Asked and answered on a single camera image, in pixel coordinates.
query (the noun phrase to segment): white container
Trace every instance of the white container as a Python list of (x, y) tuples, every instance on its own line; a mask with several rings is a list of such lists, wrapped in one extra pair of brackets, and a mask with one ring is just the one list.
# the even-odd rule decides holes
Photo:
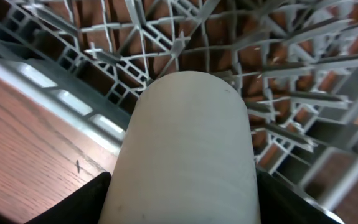
[(260, 223), (239, 94), (208, 73), (155, 81), (131, 117), (99, 223)]

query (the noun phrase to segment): wooden surface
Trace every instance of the wooden surface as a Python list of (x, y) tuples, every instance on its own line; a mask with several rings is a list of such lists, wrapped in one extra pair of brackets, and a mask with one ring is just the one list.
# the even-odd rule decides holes
[(0, 81), (0, 214), (26, 222), (116, 157)]

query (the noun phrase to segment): wood grain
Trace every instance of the wood grain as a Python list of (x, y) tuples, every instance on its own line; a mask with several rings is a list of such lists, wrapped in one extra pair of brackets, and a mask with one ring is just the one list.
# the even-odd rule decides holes
[(0, 81), (0, 214), (26, 222), (116, 157)]

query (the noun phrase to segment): wooden table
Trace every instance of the wooden table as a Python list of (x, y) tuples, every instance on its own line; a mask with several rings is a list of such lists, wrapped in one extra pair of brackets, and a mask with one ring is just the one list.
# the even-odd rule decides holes
[(90, 138), (0, 81), (1, 215), (26, 222), (99, 173), (112, 172), (115, 162)]

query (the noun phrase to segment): dark object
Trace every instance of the dark object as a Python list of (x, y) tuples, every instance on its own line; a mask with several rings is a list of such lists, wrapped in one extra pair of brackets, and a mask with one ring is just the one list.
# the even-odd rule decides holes
[[(278, 221), (287, 224), (337, 224), (266, 172), (258, 172), (257, 179), (263, 224), (273, 224)], [(96, 224), (110, 182), (111, 174), (104, 172), (27, 223)]]

